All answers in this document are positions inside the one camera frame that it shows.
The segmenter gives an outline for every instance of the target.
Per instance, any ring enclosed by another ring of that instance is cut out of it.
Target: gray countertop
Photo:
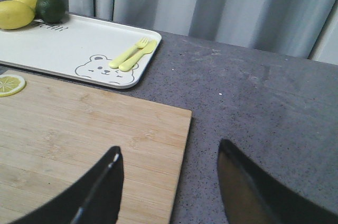
[[[171,223],[227,223],[216,167],[223,138],[338,213],[338,66],[160,34],[136,86],[91,86],[193,111]]]

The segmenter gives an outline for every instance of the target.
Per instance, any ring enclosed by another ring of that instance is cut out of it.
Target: knife
[[[125,62],[120,64],[118,69],[120,69],[123,72],[129,71],[142,58],[143,55],[152,53],[156,48],[156,45],[157,42],[155,40],[151,40],[147,44],[147,46],[145,46],[143,49],[136,52],[134,56],[132,56],[131,58],[127,59]]]
[[[220,142],[217,169],[230,224],[338,223],[337,215],[278,182],[227,139]]]
[[[68,189],[9,224],[114,224],[120,210],[123,182],[121,149],[113,146]]]

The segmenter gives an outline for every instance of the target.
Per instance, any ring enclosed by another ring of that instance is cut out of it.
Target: wooden cutting board
[[[0,223],[70,186],[111,146],[125,182],[118,223],[169,223],[191,111],[32,74],[0,98]]]

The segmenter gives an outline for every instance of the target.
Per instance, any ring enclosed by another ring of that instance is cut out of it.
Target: bear illustration
[[[75,73],[81,77],[119,85],[129,84],[135,80],[134,70],[138,68],[138,64],[135,64],[132,70],[122,72],[118,68],[110,68],[108,65],[110,61],[111,59],[105,55],[93,55],[87,63],[76,67]]]

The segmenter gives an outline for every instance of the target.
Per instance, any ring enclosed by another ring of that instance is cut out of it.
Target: plastic cutlery
[[[132,47],[126,50],[124,53],[119,55],[117,58],[113,59],[109,63],[110,68],[118,68],[126,59],[128,59],[137,49],[144,48],[148,43],[148,38],[141,38],[136,42]]]
[[[118,69],[123,72],[129,71],[142,58],[144,54],[152,53],[153,50],[156,48],[156,45],[157,42],[155,40],[150,41],[147,46],[145,46],[142,50],[139,50],[135,53],[134,56],[120,64]]]

